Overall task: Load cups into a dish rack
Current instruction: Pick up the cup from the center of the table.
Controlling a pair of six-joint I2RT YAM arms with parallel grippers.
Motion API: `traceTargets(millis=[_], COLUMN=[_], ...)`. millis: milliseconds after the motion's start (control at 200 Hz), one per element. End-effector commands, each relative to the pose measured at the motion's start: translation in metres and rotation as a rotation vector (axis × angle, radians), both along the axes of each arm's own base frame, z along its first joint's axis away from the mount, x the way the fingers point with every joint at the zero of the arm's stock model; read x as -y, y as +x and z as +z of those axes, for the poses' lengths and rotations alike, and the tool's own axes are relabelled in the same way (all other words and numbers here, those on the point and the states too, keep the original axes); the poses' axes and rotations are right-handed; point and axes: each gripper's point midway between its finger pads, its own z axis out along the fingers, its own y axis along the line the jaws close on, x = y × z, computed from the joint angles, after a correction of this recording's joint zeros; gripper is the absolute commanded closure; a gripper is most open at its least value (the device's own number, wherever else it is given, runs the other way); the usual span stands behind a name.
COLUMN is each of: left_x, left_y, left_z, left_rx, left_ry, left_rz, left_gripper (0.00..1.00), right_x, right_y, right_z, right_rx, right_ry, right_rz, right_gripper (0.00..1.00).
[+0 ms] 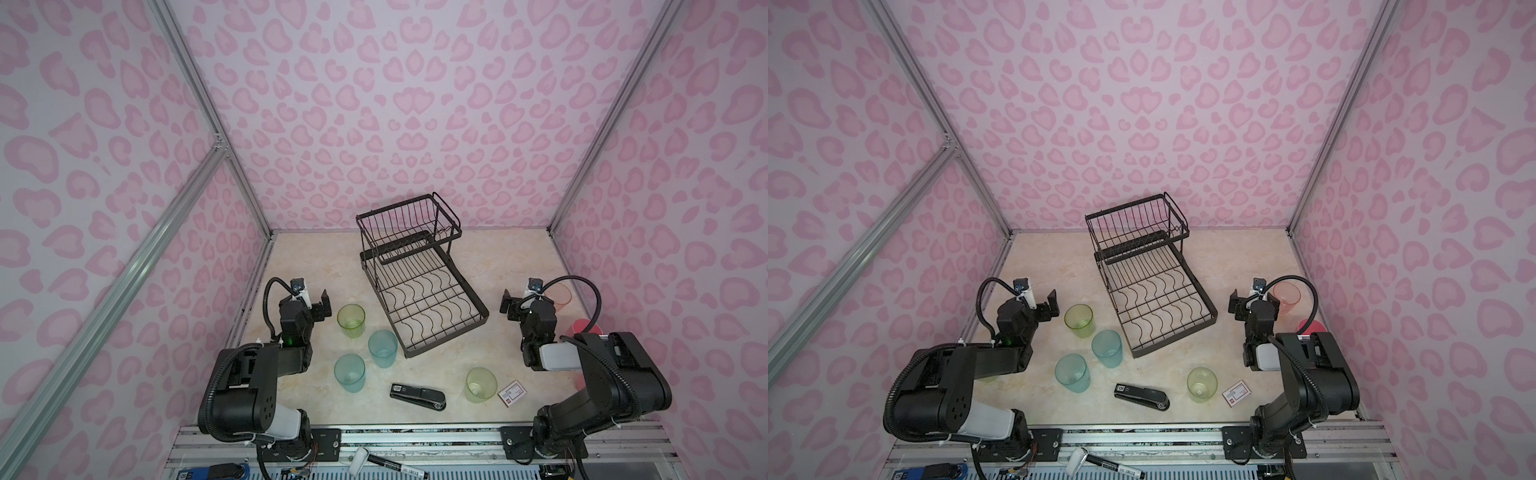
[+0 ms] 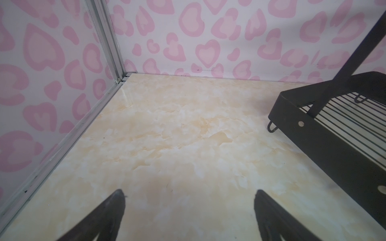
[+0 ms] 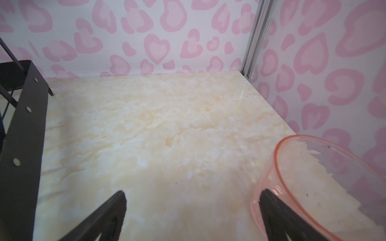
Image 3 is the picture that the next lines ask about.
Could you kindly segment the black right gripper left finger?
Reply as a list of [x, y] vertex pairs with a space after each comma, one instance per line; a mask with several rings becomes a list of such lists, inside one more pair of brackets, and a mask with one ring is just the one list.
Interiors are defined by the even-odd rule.
[[123, 191], [117, 191], [62, 241], [117, 241], [122, 230], [127, 201]]

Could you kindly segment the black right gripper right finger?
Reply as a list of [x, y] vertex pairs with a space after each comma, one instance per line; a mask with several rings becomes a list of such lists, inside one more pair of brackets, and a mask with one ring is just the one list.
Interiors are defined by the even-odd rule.
[[259, 207], [269, 241], [328, 241], [268, 189], [262, 191]]

